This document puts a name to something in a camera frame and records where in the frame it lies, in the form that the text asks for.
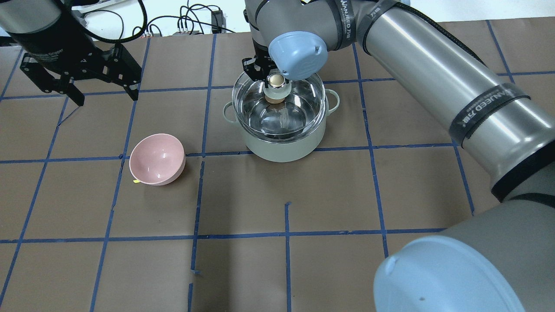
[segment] metallic tube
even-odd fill
[[[8,0],[0,3],[0,26],[8,33],[16,34],[41,31],[60,17],[60,9],[52,1]]]
[[[421,18],[393,7],[370,28],[366,47],[445,128],[484,91],[504,83],[495,73]],[[493,113],[463,147],[494,185],[555,139],[555,118],[528,99]]]

